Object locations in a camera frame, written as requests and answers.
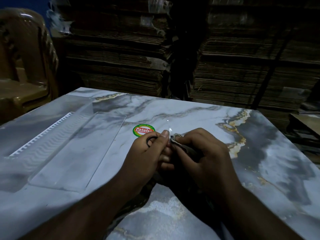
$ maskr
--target hand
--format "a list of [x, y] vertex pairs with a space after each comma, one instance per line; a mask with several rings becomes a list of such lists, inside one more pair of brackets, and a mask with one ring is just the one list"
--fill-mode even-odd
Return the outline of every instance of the hand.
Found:
[[193, 177], [198, 187], [213, 200], [224, 200], [230, 191], [242, 188], [234, 171], [226, 144], [202, 128], [194, 129], [175, 140], [181, 144], [192, 144], [203, 152], [199, 163], [195, 163], [180, 147], [172, 145], [182, 164]]
[[[149, 141], [147, 138], [157, 136]], [[152, 178], [155, 171], [162, 165], [170, 162], [172, 150], [168, 147], [169, 131], [161, 134], [153, 131], [134, 140], [117, 177], [128, 185], [130, 198], [136, 196], [142, 187]]]

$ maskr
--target stack of flattened cardboard boxes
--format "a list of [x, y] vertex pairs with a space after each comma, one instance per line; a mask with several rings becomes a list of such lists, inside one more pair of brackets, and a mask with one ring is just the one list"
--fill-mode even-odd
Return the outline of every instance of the stack of flattened cardboard boxes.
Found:
[[318, 4], [210, 0], [189, 96], [261, 111], [285, 130], [320, 75]]
[[174, 29], [169, 0], [51, 0], [53, 36], [86, 87], [161, 97]]

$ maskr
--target white comb-like strip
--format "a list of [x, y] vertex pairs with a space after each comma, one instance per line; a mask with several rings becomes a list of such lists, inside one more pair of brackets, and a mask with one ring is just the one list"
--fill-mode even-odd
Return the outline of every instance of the white comb-like strip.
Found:
[[54, 124], [50, 125], [47, 129], [42, 131], [39, 135], [35, 136], [32, 138], [30, 141], [28, 141], [26, 144], [24, 144], [22, 147], [20, 147], [18, 150], [16, 150], [14, 153], [10, 154], [9, 157], [19, 155], [24, 149], [27, 149], [30, 145], [35, 143], [37, 140], [39, 140], [41, 137], [43, 137], [46, 133], [51, 131], [54, 127], [59, 125], [62, 121], [64, 121], [66, 118], [68, 118], [70, 115], [72, 115], [73, 112], [67, 113], [65, 116], [63, 116], [61, 119], [59, 119], [57, 122]]

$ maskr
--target round sticker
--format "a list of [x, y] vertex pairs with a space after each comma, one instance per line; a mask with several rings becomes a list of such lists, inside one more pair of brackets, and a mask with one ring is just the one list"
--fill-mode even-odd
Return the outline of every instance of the round sticker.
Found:
[[148, 125], [148, 124], [139, 124], [139, 125], [135, 126], [132, 130], [134, 135], [138, 136], [138, 137], [143, 136], [145, 133], [148, 133], [151, 131], [155, 131], [155, 129], [153, 128], [153, 126]]

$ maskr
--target person's left arm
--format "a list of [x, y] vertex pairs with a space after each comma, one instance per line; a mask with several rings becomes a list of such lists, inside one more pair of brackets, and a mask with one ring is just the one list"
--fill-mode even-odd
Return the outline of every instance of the person's left arm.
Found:
[[[105, 185], [20, 239], [101, 239], [121, 207], [135, 197], [172, 151], [169, 132], [150, 132], [132, 144], [119, 172]], [[158, 136], [150, 148], [146, 139]]]

